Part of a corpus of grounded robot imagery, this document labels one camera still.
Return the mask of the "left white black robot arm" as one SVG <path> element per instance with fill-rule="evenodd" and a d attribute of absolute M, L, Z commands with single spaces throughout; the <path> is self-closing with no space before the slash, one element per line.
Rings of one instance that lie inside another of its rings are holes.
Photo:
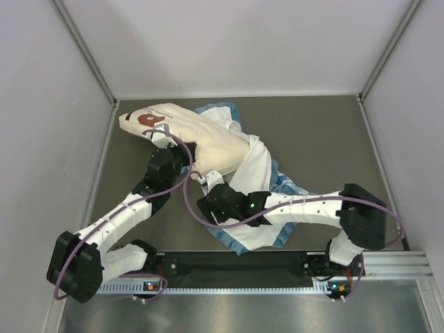
<path fill-rule="evenodd" d="M 115 250 L 114 245 L 141 222 L 159 212 L 178 188 L 184 167 L 195 160 L 196 143 L 159 148 L 151 155 L 141 181 L 113 210 L 78 232 L 63 232 L 56 240 L 46 279 L 79 303 L 126 273 L 150 275 L 156 270 L 154 248 L 141 240 Z"/>

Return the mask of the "cream bear pillow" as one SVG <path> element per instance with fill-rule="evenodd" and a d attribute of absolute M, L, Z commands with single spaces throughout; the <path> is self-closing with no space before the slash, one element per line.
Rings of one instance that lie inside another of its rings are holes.
<path fill-rule="evenodd" d="M 200 173 L 236 171 L 249 152 L 249 143 L 208 118 L 173 103 L 161 103 L 119 117 L 119 127 L 142 137 L 149 128 L 165 127 L 186 144 L 195 144 L 193 169 Z"/>

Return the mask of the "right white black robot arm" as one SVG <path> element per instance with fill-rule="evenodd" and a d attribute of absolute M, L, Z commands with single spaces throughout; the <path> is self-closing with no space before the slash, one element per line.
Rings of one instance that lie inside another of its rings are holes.
<path fill-rule="evenodd" d="M 338 275 L 364 250 L 385 247 L 386 204 L 349 183 L 343 190 L 323 195 L 290 196 L 269 191 L 243 194 L 228 184 L 215 185 L 197 202 L 210 226 L 267 229 L 286 223 L 328 225 L 337 228 L 324 256 L 325 269 Z"/>

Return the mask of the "blue white bear pillowcase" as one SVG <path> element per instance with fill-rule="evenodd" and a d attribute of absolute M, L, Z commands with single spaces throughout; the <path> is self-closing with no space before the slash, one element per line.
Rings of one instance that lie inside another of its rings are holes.
<path fill-rule="evenodd" d="M 278 162 L 271 157 L 268 148 L 257 135 L 244 132 L 239 111 L 234 103 L 210 103 L 196 108 L 194 112 L 220 125 L 249 145 L 247 156 L 238 169 L 224 177 L 233 190 L 250 199 L 258 198 L 260 202 L 274 193 L 289 196 L 309 194 L 278 171 Z M 243 224 L 235 228 L 208 227 L 207 231 L 228 250 L 243 255 L 265 247 L 283 248 L 296 226 L 296 222 L 278 225 L 263 223 L 258 226 Z"/>

